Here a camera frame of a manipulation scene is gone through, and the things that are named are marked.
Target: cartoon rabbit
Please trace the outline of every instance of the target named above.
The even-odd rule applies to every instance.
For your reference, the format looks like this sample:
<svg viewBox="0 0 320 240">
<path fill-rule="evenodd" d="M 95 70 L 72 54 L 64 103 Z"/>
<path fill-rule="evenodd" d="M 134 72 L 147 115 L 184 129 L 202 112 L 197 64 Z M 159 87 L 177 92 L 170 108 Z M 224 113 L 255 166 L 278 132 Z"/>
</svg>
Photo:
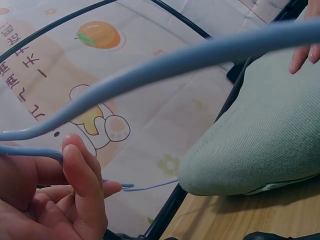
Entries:
<svg viewBox="0 0 320 240">
<path fill-rule="evenodd" d="M 82 84 L 75 86 L 69 94 L 74 100 L 89 88 Z M 62 143 L 68 134 L 79 135 L 88 150 L 97 156 L 97 150 L 110 142 L 122 142 L 128 138 L 131 129 L 128 122 L 103 103 L 98 104 L 62 127 L 56 129 L 53 135 Z"/>
</svg>

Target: hand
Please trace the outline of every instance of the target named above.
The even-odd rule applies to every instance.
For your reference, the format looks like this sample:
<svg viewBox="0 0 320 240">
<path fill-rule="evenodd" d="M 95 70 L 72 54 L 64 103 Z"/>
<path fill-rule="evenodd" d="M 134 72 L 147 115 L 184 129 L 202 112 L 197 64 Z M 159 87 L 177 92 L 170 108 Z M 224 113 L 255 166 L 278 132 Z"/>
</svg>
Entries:
<svg viewBox="0 0 320 240">
<path fill-rule="evenodd" d="M 320 1 L 309 0 L 304 16 L 305 19 L 320 16 Z M 320 44 L 313 44 L 311 46 L 301 46 L 295 49 L 292 61 L 290 63 L 289 72 L 295 74 L 300 70 L 304 62 L 308 59 L 311 63 L 317 63 L 320 59 Z"/>
<path fill-rule="evenodd" d="M 102 182 L 100 164 L 79 136 L 66 137 L 62 149 L 62 167 L 51 158 L 0 156 L 1 240 L 103 238 L 104 199 L 122 187 Z"/>
</svg>

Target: light blue hose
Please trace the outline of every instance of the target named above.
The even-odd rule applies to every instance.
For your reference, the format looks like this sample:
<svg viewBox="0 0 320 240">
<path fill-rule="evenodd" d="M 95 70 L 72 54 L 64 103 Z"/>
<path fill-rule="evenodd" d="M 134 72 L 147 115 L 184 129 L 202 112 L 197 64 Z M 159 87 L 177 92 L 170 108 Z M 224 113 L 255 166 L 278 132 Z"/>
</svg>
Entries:
<svg viewBox="0 0 320 240">
<path fill-rule="evenodd" d="M 28 140 L 66 124 L 99 103 L 110 100 L 145 85 L 163 81 L 178 75 L 206 67 L 238 61 L 267 52 L 296 46 L 320 43 L 320 19 L 304 22 L 283 21 L 272 23 L 263 29 L 240 33 L 185 49 L 158 56 L 148 62 L 120 71 L 103 81 L 90 86 L 81 96 L 63 107 L 46 121 L 27 129 L 0 132 L 0 141 Z M 20 156 L 44 156 L 62 163 L 62 154 L 47 148 L 0 146 L 0 154 Z M 133 184 L 123 185 L 124 191 L 139 191 L 147 188 L 128 189 Z"/>
</svg>

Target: knit fabric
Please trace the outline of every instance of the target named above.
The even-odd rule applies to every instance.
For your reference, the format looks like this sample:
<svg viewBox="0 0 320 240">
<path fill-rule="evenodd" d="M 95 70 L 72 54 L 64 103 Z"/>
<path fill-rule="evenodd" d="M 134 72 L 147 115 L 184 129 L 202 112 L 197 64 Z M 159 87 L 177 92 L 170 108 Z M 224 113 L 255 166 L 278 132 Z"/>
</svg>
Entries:
<svg viewBox="0 0 320 240">
<path fill-rule="evenodd" d="M 291 75 L 293 51 L 266 54 L 247 68 L 236 101 L 181 161 L 184 190 L 253 194 L 320 173 L 320 67 L 307 60 Z"/>
</svg>

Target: wooden surface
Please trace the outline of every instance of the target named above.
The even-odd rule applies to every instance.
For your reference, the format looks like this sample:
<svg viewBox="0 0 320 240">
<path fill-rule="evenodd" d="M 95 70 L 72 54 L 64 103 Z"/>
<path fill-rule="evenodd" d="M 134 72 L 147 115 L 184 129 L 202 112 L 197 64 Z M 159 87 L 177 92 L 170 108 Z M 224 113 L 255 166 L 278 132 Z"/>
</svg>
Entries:
<svg viewBox="0 0 320 240">
<path fill-rule="evenodd" d="M 320 177 L 251 196 L 188 195 L 161 240 L 242 240 L 252 232 L 320 233 Z"/>
</svg>

